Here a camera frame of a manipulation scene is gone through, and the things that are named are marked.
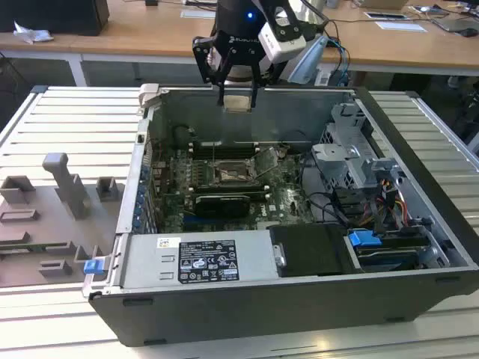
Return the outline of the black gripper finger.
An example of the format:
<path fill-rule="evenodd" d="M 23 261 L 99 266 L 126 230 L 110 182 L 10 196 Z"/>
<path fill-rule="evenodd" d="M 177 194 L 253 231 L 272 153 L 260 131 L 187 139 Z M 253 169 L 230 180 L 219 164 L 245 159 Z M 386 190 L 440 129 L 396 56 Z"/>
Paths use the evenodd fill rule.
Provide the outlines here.
<path fill-rule="evenodd" d="M 204 83 L 211 83 L 219 88 L 217 104 L 224 105 L 225 81 L 233 67 L 233 46 L 227 34 L 215 34 L 212 37 L 195 37 L 192 51 Z M 214 70 L 208 62 L 210 51 L 215 49 L 221 56 L 220 65 Z"/>
<path fill-rule="evenodd" d="M 280 64 L 271 64 L 264 74 L 261 74 L 259 63 L 253 63 L 251 66 L 251 108 L 256 107 L 257 93 L 260 88 L 274 85 L 280 76 Z"/>

